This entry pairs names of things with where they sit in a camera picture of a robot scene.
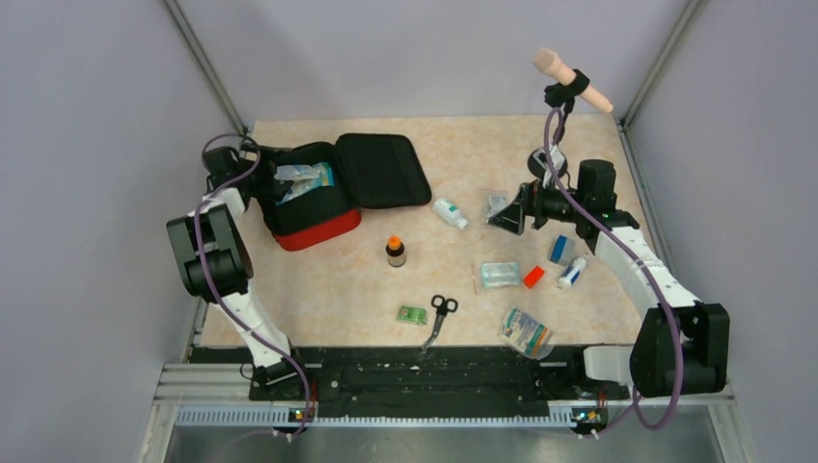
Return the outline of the clear bag wipe sachets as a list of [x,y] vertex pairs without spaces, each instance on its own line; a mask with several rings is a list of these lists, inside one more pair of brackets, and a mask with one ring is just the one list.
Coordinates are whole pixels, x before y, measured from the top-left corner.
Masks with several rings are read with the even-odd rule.
[[505,191],[482,190],[482,219],[488,223],[493,215],[508,206],[508,197]]

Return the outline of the blue gauze packet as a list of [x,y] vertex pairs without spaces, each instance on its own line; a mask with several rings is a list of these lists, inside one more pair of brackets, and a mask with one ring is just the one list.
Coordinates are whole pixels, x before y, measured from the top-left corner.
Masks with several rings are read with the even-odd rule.
[[335,185],[333,169],[327,162],[278,166],[274,178],[282,182],[291,182],[276,204],[289,202],[320,187]]

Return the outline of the small teal pad packet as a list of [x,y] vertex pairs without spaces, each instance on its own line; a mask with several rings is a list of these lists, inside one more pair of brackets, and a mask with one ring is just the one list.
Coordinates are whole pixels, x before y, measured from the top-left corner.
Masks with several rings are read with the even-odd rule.
[[515,261],[479,262],[473,266],[476,294],[504,287],[520,286],[520,266]]

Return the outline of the white bottle green label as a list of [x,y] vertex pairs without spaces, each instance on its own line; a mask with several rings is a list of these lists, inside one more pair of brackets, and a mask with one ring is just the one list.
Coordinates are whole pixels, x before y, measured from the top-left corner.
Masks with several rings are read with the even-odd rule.
[[437,199],[433,204],[433,210],[448,225],[457,227],[459,230],[465,231],[470,225],[470,221],[461,209],[446,198]]

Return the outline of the white blue tube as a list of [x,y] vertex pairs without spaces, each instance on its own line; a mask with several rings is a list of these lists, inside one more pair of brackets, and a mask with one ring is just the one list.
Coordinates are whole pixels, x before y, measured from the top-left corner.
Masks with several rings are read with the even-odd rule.
[[558,278],[559,288],[570,288],[576,284],[583,271],[586,269],[587,260],[577,257],[572,260]]

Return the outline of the bandage roll packet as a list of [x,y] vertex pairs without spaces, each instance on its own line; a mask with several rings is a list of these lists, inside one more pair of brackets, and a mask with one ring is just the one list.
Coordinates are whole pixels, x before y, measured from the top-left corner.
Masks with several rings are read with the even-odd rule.
[[553,331],[519,308],[510,309],[502,318],[499,339],[520,355],[543,360],[553,351]]

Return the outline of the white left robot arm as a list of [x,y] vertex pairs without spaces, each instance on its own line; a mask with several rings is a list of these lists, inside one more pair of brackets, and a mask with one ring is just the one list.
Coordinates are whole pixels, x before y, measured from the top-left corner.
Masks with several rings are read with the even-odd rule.
[[236,224],[248,209],[260,162],[229,146],[206,147],[202,159],[207,192],[193,211],[166,224],[182,284],[231,322],[252,355],[255,382],[297,398],[308,389],[310,375],[253,292],[254,269]]

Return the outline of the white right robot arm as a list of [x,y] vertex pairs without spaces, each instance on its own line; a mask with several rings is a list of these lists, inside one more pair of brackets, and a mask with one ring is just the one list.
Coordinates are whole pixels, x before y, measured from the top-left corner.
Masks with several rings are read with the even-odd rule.
[[631,299],[641,327],[630,347],[598,345],[565,372],[568,390],[591,397],[605,381],[633,386],[644,397],[713,394],[727,382],[730,318],[718,303],[704,303],[685,289],[648,246],[634,216],[617,206],[616,170],[610,161],[584,160],[578,184],[560,189],[566,169],[549,167],[541,151],[528,161],[535,180],[521,184],[515,199],[489,223],[514,234],[533,219],[574,225],[591,253],[605,263]]

